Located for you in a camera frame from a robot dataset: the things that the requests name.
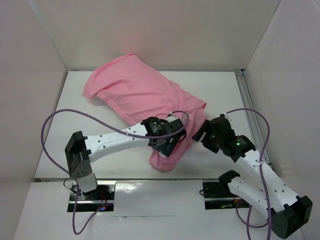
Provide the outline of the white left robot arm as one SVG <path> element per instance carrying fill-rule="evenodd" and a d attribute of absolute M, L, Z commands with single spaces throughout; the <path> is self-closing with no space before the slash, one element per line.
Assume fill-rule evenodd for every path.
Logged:
<path fill-rule="evenodd" d="M 103 194 L 91 164 L 120 151 L 149 146 L 162 158 L 168 158 L 187 136 L 182 120 L 172 114 L 167 119 L 149 117 L 121 132 L 84 136 L 74 132 L 64 152 L 69 177 L 75 180 L 87 200 Z"/>

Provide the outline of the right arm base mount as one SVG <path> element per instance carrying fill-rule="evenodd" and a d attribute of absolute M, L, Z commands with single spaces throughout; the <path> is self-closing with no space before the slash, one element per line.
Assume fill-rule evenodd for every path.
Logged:
<path fill-rule="evenodd" d="M 199 194 L 204 198 L 206 210 L 248 208 L 249 204 L 232 194 L 219 181 L 203 181 Z"/>

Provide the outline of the pink satin pillowcase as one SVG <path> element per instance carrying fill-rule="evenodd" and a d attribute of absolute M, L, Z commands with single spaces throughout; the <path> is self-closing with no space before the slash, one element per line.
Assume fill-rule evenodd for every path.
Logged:
<path fill-rule="evenodd" d="M 161 172 L 172 171 L 187 149 L 192 136 L 207 119 L 206 102 L 168 80 L 161 73 L 130 53 L 98 67 L 84 85 L 83 96 L 106 102 L 123 120 L 133 126 L 148 117 L 166 119 L 173 111 L 188 113 L 186 138 L 166 158 L 153 150 L 149 164 Z"/>

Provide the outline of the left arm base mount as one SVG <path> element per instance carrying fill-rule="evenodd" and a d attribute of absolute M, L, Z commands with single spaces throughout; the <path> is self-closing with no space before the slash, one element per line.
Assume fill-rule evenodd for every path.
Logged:
<path fill-rule="evenodd" d="M 77 193 L 77 186 L 75 182 L 70 179 L 63 181 L 63 186 L 70 190 L 67 212 L 73 212 L 74 205 L 77 198 L 76 212 L 95 212 L 100 208 L 100 212 L 113 212 L 116 183 L 114 181 L 98 181 L 98 190 L 93 193 L 83 193 L 79 188 Z"/>

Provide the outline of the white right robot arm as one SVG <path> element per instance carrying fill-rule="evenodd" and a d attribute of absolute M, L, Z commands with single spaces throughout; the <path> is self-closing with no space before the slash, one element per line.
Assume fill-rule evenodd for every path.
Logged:
<path fill-rule="evenodd" d="M 225 115 L 205 120 L 192 139 L 214 153 L 222 151 L 247 174 L 242 177 L 229 170 L 219 177 L 218 190 L 223 196 L 234 194 L 258 210 L 279 238 L 287 239 L 309 221 L 311 199 L 298 195 L 285 184 L 260 158 L 250 139 L 235 134 Z"/>

